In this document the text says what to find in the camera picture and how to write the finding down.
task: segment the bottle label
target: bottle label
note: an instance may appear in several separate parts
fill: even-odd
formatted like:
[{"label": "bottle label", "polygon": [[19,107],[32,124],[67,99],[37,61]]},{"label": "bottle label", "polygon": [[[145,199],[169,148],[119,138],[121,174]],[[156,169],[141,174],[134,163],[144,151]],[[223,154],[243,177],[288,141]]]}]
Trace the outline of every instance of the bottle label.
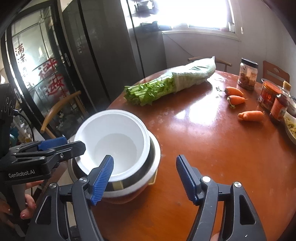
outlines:
[{"label": "bottle label", "polygon": [[284,119],[284,115],[287,109],[288,107],[283,106],[277,99],[275,99],[274,105],[272,106],[270,113],[276,120],[282,121]]},{"label": "bottle label", "polygon": [[251,68],[248,68],[247,76],[249,77],[249,85],[254,86],[257,80],[257,73],[254,72]]}]

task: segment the carrot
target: carrot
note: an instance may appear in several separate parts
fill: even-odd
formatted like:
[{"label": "carrot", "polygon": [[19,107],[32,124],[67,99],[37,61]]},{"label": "carrot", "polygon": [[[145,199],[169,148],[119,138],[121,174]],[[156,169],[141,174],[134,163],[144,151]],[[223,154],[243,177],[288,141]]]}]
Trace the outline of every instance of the carrot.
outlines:
[{"label": "carrot", "polygon": [[239,113],[238,117],[244,121],[262,121],[264,114],[259,110],[252,110]]},{"label": "carrot", "polygon": [[227,97],[227,100],[228,100],[228,102],[230,104],[230,107],[235,108],[235,105],[244,103],[246,99],[244,97],[240,97],[240,96],[236,96],[236,95],[230,95],[230,96]]},{"label": "carrot", "polygon": [[242,93],[239,89],[234,88],[234,87],[228,86],[223,91],[225,92],[226,95],[237,95],[237,96],[240,96],[240,97],[244,97],[244,93]]}]

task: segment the noodles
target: noodles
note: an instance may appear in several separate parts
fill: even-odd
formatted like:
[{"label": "noodles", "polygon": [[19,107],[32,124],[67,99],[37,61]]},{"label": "noodles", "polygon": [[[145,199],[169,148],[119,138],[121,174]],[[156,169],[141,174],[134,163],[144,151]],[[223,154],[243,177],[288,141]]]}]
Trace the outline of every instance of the noodles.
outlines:
[{"label": "noodles", "polygon": [[285,117],[285,123],[292,133],[292,135],[296,138],[296,124],[294,124],[289,118]]}]

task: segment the hand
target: hand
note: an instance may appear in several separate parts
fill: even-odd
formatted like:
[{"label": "hand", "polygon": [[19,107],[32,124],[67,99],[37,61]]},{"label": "hand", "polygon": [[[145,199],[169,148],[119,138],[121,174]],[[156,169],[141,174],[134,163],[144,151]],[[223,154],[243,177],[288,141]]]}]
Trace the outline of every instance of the hand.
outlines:
[{"label": "hand", "polygon": [[218,241],[219,233],[215,234],[210,241]]},{"label": "hand", "polygon": [[[31,183],[26,183],[26,189],[32,188],[34,186],[37,186],[39,184],[43,183],[42,181],[36,181]],[[33,216],[33,213],[36,209],[36,203],[34,199],[29,195],[25,193],[25,200],[26,200],[26,209],[22,210],[20,213],[21,219],[28,219]],[[7,213],[11,214],[11,208],[10,206],[4,202],[3,200],[0,200],[0,214],[1,213]]]}]

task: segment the sauce jar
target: sauce jar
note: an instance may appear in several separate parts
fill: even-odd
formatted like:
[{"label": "sauce jar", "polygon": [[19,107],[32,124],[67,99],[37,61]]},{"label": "sauce jar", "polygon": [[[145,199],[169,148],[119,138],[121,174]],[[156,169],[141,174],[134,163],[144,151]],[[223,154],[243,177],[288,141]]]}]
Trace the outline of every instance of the sauce jar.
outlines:
[{"label": "sauce jar", "polygon": [[246,90],[254,90],[258,75],[258,64],[242,58],[237,84]]},{"label": "sauce jar", "polygon": [[259,103],[270,111],[276,99],[276,95],[281,93],[281,89],[267,79],[262,79],[262,82],[263,86],[259,97]]},{"label": "sauce jar", "polygon": [[281,90],[281,93],[276,96],[276,99],[274,100],[274,104],[270,110],[270,120],[272,123],[278,125],[281,121],[284,120],[284,115],[288,109],[289,106],[289,95],[290,95],[291,85],[284,81],[283,82],[283,88]]}]

